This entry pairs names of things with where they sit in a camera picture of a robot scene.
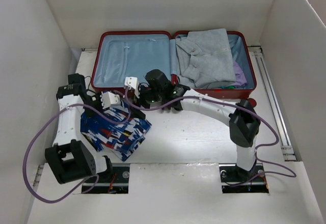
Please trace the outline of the purple t-shirt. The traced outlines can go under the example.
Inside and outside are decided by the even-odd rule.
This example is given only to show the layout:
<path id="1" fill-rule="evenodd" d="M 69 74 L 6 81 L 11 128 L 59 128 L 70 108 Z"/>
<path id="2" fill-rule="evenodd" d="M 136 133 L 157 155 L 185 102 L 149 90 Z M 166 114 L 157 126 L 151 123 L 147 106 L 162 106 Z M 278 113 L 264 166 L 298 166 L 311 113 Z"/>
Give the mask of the purple t-shirt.
<path id="1" fill-rule="evenodd" d="M 245 77 L 245 74 L 236 61 L 233 61 L 233 68 L 234 68 L 235 77 L 236 77 L 236 81 L 233 84 L 233 86 L 242 87 L 242 86 L 247 85 L 248 82 Z"/>

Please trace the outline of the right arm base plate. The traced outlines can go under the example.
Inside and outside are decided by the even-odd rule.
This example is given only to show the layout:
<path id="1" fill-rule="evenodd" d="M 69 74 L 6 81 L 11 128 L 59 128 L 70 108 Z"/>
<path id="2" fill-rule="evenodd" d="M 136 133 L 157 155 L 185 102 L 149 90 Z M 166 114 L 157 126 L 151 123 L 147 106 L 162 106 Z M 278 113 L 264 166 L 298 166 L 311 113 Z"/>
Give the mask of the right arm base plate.
<path id="1" fill-rule="evenodd" d="M 239 168 L 236 164 L 220 164 L 220 178 L 222 193 L 269 193 L 266 178 L 255 175 L 264 171 L 263 165 L 258 163 L 249 172 Z"/>

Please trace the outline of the blue white patterned garment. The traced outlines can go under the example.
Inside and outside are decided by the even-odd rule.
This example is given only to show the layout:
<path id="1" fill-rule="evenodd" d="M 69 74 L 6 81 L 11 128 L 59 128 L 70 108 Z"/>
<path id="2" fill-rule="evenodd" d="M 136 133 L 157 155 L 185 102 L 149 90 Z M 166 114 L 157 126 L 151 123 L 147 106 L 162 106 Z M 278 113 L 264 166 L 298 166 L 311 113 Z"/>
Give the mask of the blue white patterned garment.
<path id="1" fill-rule="evenodd" d="M 80 120 L 81 133 L 96 151 L 107 147 L 123 162 L 141 145 L 151 127 L 148 120 L 133 116 L 123 124 L 113 124 L 98 114 L 88 117 L 83 113 Z"/>

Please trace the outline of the red suitcase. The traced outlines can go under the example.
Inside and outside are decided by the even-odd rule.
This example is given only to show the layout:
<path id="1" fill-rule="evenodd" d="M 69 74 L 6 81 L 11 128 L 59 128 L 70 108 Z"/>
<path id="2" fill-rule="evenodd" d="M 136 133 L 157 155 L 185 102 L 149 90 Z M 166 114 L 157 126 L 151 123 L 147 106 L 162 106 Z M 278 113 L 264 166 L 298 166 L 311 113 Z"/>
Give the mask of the red suitcase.
<path id="1" fill-rule="evenodd" d="M 249 57 L 246 40 L 242 33 L 227 31 L 233 61 L 243 70 L 247 85 L 236 90 L 205 88 L 194 89 L 214 98 L 246 99 L 255 90 L 257 80 Z M 185 37 L 189 32 L 178 31 L 174 35 L 166 31 L 106 32 L 99 42 L 91 84 L 96 91 L 121 90 L 126 77 L 137 77 L 146 85 L 145 76 L 154 69 L 162 71 L 173 84 L 178 80 L 179 61 L 176 38 Z"/>

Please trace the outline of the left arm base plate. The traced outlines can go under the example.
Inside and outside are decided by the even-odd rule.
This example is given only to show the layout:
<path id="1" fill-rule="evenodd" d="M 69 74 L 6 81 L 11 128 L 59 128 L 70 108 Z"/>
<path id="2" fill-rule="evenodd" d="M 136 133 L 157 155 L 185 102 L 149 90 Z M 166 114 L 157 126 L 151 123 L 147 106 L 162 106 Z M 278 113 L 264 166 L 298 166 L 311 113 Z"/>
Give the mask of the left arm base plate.
<path id="1" fill-rule="evenodd" d="M 87 180 L 81 187 L 84 194 L 128 194 L 129 190 L 129 164 L 113 164 L 113 173 L 100 173 L 99 180 L 95 186 L 89 190 L 95 179 Z"/>

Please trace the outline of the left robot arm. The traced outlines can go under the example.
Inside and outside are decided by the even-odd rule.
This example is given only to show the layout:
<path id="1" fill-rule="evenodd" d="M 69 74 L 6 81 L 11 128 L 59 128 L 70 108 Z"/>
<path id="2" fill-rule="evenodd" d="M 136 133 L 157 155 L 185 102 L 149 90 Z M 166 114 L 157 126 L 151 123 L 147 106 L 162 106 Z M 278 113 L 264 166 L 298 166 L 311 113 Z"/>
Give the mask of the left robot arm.
<path id="1" fill-rule="evenodd" d="M 109 181 L 113 166 L 107 156 L 100 156 L 93 144 L 81 132 L 82 115 L 94 116 L 103 112 L 99 95 L 88 95 L 85 77 L 68 75 L 68 84 L 58 88 L 56 98 L 60 109 L 56 138 L 45 149 L 45 159 L 60 184 L 96 175 L 101 181 Z"/>

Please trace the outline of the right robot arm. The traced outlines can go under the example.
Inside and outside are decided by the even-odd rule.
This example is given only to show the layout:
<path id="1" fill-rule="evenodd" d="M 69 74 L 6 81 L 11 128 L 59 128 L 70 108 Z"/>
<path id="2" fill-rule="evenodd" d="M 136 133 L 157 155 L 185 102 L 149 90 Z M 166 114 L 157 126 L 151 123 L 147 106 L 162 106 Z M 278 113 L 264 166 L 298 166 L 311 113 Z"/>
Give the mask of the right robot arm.
<path id="1" fill-rule="evenodd" d="M 134 92 L 133 106 L 144 111 L 152 111 L 152 103 L 161 103 L 159 109 L 191 111 L 218 120 L 228 126 L 231 141 L 236 145 L 237 160 L 235 173 L 241 180 L 254 174 L 255 141 L 260 120 L 250 101 L 224 101 L 201 94 L 182 84 L 173 85 L 166 75 L 154 69 L 145 76 L 147 85 L 142 85 L 136 77 L 127 77 L 124 85 Z"/>

